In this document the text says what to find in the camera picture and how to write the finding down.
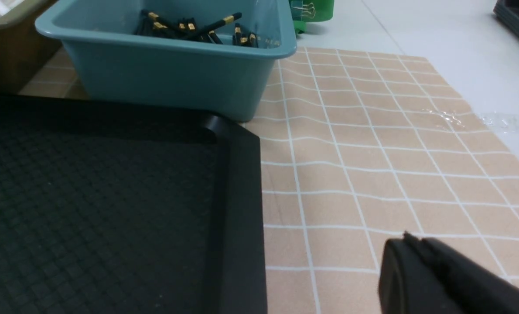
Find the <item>black pencil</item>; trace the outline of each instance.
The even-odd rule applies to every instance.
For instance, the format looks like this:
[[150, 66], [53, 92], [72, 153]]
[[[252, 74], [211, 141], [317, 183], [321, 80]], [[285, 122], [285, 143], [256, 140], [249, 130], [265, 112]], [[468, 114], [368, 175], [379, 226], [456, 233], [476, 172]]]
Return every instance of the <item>black pencil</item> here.
[[[195, 22], [195, 18], [190, 18], [188, 21], [188, 28], [190, 29], [190, 32], [195, 32], [198, 28], [198, 24]], [[209, 38], [208, 34], [202, 34], [202, 36], [198, 37], [199, 41], [201, 42], [211, 42], [211, 38]]]
[[236, 45], [241, 46], [242, 43], [242, 29], [240, 28], [239, 23], [234, 24], [234, 38], [236, 40]]
[[258, 47], [258, 42], [256, 40], [256, 34], [254, 34], [254, 33], [250, 33], [250, 47], [254, 47], [254, 48]]
[[202, 34], [207, 34], [210, 31], [216, 30], [217, 28], [219, 28], [221, 26], [225, 26], [226, 24], [230, 24], [230, 23], [234, 22], [235, 20], [237, 20], [237, 19], [239, 19], [241, 17], [242, 17], [242, 13], [237, 12], [235, 14], [232, 14], [232, 15], [229, 15], [229, 16], [225, 17], [223, 20], [218, 20], [217, 22], [215, 22], [213, 24], [209, 24], [208, 26], [204, 26], [204, 27], [200, 28], [199, 30], [197, 30], [196, 32], [194, 32], [192, 34], [187, 34], [186, 36], [182, 37], [181, 39], [192, 40], [194, 38], [198, 38], [199, 36], [202, 36]]
[[160, 24], [163, 24], [164, 26], [168, 27], [171, 30], [174, 30], [177, 33], [186, 34], [186, 32], [178, 28], [177, 25], [170, 23], [168, 20], [164, 18], [161, 18], [154, 12], [150, 12], [149, 10], [141, 10], [141, 14], [149, 16], [149, 18], [152, 19], [153, 22], [159, 22]]
[[215, 42], [216, 44], [223, 44], [223, 42], [219, 39], [219, 36], [215, 33], [215, 31], [209, 32], [209, 37]]

